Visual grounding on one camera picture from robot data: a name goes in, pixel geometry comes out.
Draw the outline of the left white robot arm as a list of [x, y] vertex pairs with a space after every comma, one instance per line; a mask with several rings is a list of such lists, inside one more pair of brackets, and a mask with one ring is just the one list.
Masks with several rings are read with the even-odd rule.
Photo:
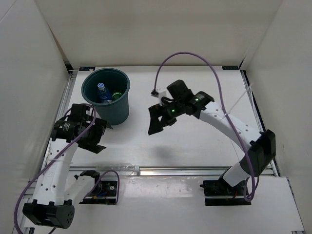
[[47, 164], [38, 178], [32, 202], [23, 205], [22, 213], [35, 225], [67, 229], [73, 222], [75, 206], [87, 196], [103, 191], [101, 175], [87, 170], [75, 176], [66, 189], [73, 156], [78, 148], [98, 154], [99, 144], [110, 124], [96, 117], [90, 104], [73, 104], [67, 114], [54, 124]]

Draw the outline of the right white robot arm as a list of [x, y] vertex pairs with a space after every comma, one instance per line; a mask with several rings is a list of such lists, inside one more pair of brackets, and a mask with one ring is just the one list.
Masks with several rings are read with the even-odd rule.
[[203, 91], [193, 94], [182, 80], [173, 82], [167, 90], [171, 98], [166, 92], [158, 92], [159, 103], [149, 107], [149, 135], [163, 131], [175, 124], [178, 116], [186, 114], [212, 125], [244, 151], [245, 156], [219, 179], [223, 194], [230, 195], [240, 182], [258, 177], [275, 157], [275, 133], [271, 130], [261, 132], [232, 115], [225, 116], [213, 97]]

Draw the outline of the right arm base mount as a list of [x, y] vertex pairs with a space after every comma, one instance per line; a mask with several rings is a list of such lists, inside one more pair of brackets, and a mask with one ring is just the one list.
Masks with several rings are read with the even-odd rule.
[[227, 187], [219, 180], [204, 180], [200, 188], [204, 191], [206, 206], [249, 206], [244, 196], [249, 194], [245, 181], [235, 187]]

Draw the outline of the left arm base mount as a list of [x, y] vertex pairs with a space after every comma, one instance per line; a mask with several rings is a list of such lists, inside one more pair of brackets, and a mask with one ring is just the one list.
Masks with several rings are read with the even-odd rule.
[[120, 177], [109, 172], [97, 188], [80, 202], [84, 205], [117, 205], [119, 198]]

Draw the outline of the blue label plastic bottle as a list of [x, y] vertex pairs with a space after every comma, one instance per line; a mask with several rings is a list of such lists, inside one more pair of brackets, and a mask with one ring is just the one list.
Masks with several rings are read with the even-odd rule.
[[108, 88], [101, 82], [97, 84], [98, 97], [101, 103], [108, 103], [111, 101], [111, 94]]

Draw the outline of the green plastic bottle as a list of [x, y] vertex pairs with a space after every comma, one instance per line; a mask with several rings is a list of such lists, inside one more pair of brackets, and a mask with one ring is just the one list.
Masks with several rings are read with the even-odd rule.
[[120, 92], [115, 92], [112, 94], [112, 101], [116, 101], [118, 100], [119, 98], [121, 98], [123, 95], [123, 93], [120, 93]]

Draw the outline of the clear plastic bottle white cap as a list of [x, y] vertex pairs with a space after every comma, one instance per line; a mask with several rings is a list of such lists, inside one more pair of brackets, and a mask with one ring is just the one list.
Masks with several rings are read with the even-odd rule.
[[140, 167], [138, 165], [132, 165], [131, 163], [100, 164], [95, 166], [95, 168], [96, 170], [101, 172], [114, 170], [122, 176], [131, 176], [140, 174]]

